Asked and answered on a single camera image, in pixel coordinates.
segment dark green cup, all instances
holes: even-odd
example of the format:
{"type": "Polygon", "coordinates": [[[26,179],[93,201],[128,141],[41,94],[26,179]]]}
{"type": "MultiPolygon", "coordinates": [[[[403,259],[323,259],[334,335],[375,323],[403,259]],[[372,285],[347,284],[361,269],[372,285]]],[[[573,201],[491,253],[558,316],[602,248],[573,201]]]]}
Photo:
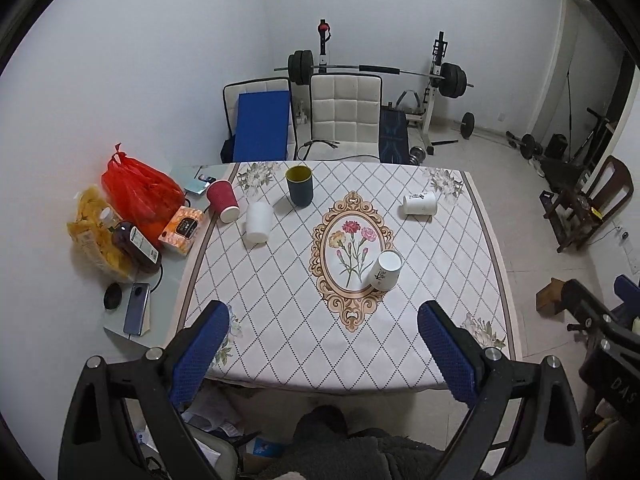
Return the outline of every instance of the dark green cup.
{"type": "Polygon", "coordinates": [[[311,169],[306,166],[294,166],[285,173],[291,201],[298,207],[306,207],[314,199],[314,180],[311,169]]]}

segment diamond pattern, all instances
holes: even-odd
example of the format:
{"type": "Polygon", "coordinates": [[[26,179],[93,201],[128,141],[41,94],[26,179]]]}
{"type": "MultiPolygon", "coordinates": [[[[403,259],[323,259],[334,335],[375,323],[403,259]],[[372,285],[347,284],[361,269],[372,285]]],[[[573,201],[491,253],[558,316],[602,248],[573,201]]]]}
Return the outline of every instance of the diamond pattern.
{"type": "MultiPolygon", "coordinates": [[[[295,164],[283,163],[282,169],[295,164]]],[[[284,171],[252,197],[274,206],[276,223],[266,244],[245,245],[247,200],[234,186],[241,218],[233,224],[218,222],[203,262],[194,270],[198,278],[185,326],[212,298],[228,303],[241,323],[242,335],[234,339],[228,362],[212,365],[210,377],[328,392],[433,387],[443,382],[442,375],[416,322],[418,307],[431,299],[457,325],[469,314],[491,322],[497,336],[504,337],[506,305],[498,292],[498,269],[466,188],[457,198],[440,196],[437,215],[424,221],[405,217],[401,208],[404,194],[431,190],[424,168],[307,164],[314,179],[314,200],[307,208],[290,202],[284,171]],[[404,257],[399,285],[354,333],[329,311],[308,270],[313,228],[351,190],[384,217],[394,232],[394,247],[404,257]]],[[[508,354],[508,347],[502,351],[508,354]]]]}

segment white patterned tablecloth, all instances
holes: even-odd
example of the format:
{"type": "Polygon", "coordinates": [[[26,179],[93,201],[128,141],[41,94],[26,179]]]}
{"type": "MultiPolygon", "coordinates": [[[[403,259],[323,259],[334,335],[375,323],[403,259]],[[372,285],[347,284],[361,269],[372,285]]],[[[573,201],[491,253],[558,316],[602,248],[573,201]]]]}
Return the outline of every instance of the white patterned tablecloth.
{"type": "Polygon", "coordinates": [[[482,346],[514,355],[504,265],[468,174],[309,161],[314,199],[300,209],[284,179],[295,164],[281,163],[274,180],[250,197],[274,206],[267,244],[242,237],[248,202],[238,174],[248,164],[231,177],[241,217],[207,232],[180,318],[190,326],[215,299],[232,311],[207,376],[334,393],[437,387],[444,380],[417,329],[427,300],[437,300],[482,346]],[[404,216],[402,196],[425,190],[439,196],[437,214],[404,216]],[[367,288],[366,267],[391,246],[404,266],[396,288],[383,294],[367,288]]]}

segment red paper cup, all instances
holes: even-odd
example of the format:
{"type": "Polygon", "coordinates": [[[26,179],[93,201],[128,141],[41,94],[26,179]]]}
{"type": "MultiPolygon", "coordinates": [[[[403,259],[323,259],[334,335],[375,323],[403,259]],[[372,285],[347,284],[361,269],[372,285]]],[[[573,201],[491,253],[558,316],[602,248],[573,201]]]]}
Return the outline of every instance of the red paper cup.
{"type": "Polygon", "coordinates": [[[225,224],[238,220],[240,208],[234,195],[234,189],[228,180],[217,180],[207,189],[207,198],[215,213],[225,224]]]}

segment red plastic bag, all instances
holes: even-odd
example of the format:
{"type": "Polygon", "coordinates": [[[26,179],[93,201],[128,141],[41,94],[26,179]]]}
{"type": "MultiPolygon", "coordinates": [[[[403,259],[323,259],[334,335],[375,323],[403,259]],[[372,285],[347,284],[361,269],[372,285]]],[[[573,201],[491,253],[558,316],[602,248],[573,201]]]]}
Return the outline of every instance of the red plastic bag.
{"type": "Polygon", "coordinates": [[[158,237],[184,205],[180,186],[164,173],[128,157],[120,151],[120,144],[116,144],[116,152],[102,174],[102,187],[119,215],[133,222],[159,249],[158,237]]]}

